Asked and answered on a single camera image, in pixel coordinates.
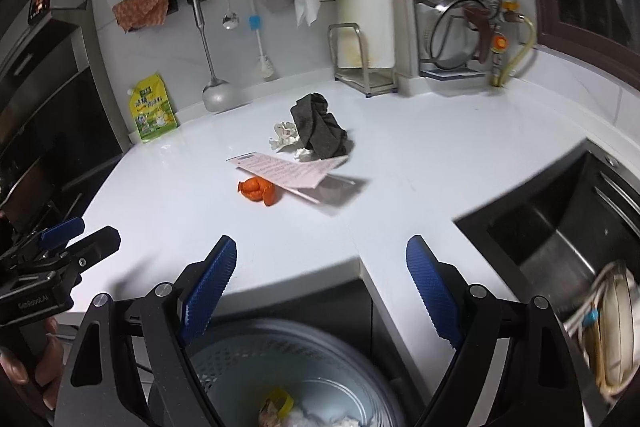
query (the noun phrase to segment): orange crumpled object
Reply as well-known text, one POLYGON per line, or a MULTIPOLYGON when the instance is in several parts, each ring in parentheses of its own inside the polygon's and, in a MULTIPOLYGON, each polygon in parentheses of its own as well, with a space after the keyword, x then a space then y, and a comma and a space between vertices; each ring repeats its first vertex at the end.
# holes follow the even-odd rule
POLYGON ((264 201, 264 204, 271 206, 276 202, 276 186, 270 181, 254 176, 244 183, 239 182, 238 192, 252 201, 264 201))

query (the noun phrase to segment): screw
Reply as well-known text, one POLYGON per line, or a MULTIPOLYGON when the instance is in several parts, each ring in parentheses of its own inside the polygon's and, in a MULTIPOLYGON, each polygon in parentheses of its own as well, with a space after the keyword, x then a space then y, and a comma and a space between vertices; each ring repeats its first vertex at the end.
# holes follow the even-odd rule
POLYGON ((479 284, 474 284, 469 288, 469 293, 476 299, 484 299, 486 297, 486 288, 479 284))
POLYGON ((618 160, 613 158, 613 156, 607 155, 606 159, 607 159, 607 163, 611 165, 614 169, 617 169, 618 167, 620 167, 620 163, 618 162, 618 160))
POLYGON ((104 306, 105 304, 107 304, 107 301, 109 300, 109 297, 106 293, 101 293, 100 295, 96 295, 94 297, 94 306, 96 308, 100 308, 102 306, 104 306))
POLYGON ((158 297, 166 297, 174 289, 168 282, 163 282, 156 286, 156 295, 158 297))
POLYGON ((540 295, 533 297, 533 304, 535 304, 536 308, 539 308, 540 310, 546 310, 549 308, 549 301, 540 295))

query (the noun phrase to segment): perforated basket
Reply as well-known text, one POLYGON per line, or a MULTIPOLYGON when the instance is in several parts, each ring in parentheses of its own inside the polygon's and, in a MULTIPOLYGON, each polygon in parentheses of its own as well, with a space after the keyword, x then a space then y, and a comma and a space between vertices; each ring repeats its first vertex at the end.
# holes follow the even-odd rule
POLYGON ((239 321, 210 328, 188 349, 191 364, 226 427, 256 427, 271 391, 287 391, 306 415, 330 424, 404 427, 390 387, 352 347, 299 323, 239 321))

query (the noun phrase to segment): dark gray cloth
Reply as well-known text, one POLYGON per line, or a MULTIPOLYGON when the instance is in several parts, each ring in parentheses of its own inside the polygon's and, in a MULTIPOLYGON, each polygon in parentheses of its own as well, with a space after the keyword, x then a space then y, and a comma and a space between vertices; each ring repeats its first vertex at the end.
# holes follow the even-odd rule
POLYGON ((300 98, 291 108, 302 145, 314 150, 322 160, 347 154, 347 131, 338 125, 334 115, 327 112, 328 107, 324 96, 313 92, 300 98))

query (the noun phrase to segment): white countertop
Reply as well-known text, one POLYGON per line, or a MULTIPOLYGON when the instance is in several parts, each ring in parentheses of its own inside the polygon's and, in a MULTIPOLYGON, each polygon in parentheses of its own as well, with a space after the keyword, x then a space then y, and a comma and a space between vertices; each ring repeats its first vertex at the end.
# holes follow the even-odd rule
MULTIPOLYGON (((618 136, 613 149, 627 148, 629 157, 638 158, 604 122, 583 114, 578 125, 518 82, 450 97, 366 99, 329 80, 205 116, 133 147, 84 215, 86 233, 106 225, 118 229, 120 251, 83 275, 72 292, 72 311, 84 312, 100 292, 135 298, 172 282, 228 235, 238 244, 238 266, 217 312, 261 307, 362 277, 418 387, 422 382, 421 390, 433 393, 453 350, 437 336, 406 269, 407 240, 422 235, 467 282, 513 299, 452 220, 521 184, 587 136, 601 137, 605 148, 603 136, 618 136), (364 189, 333 214, 288 193, 270 208, 243 198, 238 181, 248 176, 226 159, 271 153, 273 125, 292 121, 291 106, 314 91, 326 97, 355 144, 335 173, 366 181, 364 189)), ((505 352, 500 343, 472 425, 486 419, 505 352)))

